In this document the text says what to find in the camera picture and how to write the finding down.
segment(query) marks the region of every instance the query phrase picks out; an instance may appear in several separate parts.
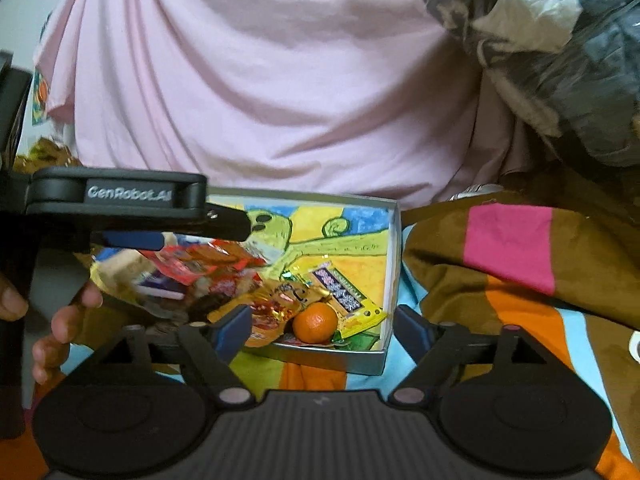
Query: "transparent plastic bag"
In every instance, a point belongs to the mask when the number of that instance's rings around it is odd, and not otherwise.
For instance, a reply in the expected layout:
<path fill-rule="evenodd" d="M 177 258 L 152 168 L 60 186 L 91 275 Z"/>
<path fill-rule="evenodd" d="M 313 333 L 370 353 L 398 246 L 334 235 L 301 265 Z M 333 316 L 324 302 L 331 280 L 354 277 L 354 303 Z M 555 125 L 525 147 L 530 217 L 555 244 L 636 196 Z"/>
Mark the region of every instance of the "transparent plastic bag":
<path fill-rule="evenodd" d="M 640 163 L 640 0 L 422 1 L 567 164 Z"/>

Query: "white wall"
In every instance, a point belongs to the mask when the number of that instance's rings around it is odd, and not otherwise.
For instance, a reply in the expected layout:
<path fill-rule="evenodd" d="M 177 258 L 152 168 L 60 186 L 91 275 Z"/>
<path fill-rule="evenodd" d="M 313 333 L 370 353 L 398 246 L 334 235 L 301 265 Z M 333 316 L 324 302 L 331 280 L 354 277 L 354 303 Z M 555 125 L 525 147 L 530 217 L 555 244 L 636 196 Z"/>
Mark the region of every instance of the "white wall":
<path fill-rule="evenodd" d="M 40 39 L 42 25 L 59 0 L 0 0 L 0 49 L 14 53 L 14 66 L 33 71 L 33 53 Z M 20 152 L 40 137 L 54 131 L 50 122 L 31 124 L 31 94 L 27 104 Z"/>

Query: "ribbed black surface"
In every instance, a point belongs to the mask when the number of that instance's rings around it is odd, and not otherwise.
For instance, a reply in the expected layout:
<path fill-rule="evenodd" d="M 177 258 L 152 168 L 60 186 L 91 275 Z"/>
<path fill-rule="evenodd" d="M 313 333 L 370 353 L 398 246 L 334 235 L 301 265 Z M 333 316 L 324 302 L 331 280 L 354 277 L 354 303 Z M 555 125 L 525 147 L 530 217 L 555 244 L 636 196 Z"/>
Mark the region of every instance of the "ribbed black surface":
<path fill-rule="evenodd" d="M 271 392 L 254 410 L 221 416 L 189 459 L 148 480 L 507 478 L 464 462 L 425 416 L 394 410 L 375 392 Z M 598 478 L 585 472 L 565 480 Z"/>

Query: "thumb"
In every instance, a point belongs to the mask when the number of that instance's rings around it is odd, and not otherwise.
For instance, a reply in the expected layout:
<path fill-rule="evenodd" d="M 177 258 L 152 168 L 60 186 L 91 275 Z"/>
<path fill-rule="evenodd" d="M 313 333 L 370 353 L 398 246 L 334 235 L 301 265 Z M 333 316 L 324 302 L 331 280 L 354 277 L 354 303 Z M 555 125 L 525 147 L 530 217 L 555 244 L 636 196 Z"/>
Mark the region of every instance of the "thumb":
<path fill-rule="evenodd" d="M 16 321 L 27 313 L 28 304 L 14 286 L 0 274 L 0 320 Z"/>

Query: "tangerine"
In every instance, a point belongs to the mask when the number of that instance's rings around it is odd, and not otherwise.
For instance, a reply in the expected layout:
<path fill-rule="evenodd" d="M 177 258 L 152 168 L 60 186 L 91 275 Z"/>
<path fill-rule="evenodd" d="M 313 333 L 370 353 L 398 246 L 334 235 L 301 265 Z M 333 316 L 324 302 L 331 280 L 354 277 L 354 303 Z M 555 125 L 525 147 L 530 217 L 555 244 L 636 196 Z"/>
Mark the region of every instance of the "tangerine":
<path fill-rule="evenodd" d="M 312 303 L 293 319 L 293 333 L 309 345 L 324 343 L 338 329 L 338 315 L 326 303 Z"/>

